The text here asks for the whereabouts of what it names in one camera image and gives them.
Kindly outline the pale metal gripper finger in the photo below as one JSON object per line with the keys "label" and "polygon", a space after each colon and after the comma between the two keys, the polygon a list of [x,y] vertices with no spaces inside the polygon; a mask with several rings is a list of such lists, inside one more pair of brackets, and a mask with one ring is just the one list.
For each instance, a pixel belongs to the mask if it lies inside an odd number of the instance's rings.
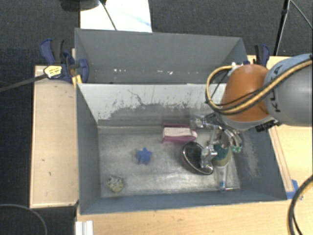
{"label": "pale metal gripper finger", "polygon": [[200,167],[208,168],[211,166],[211,161],[217,156],[217,151],[214,146],[205,146],[200,154]]}

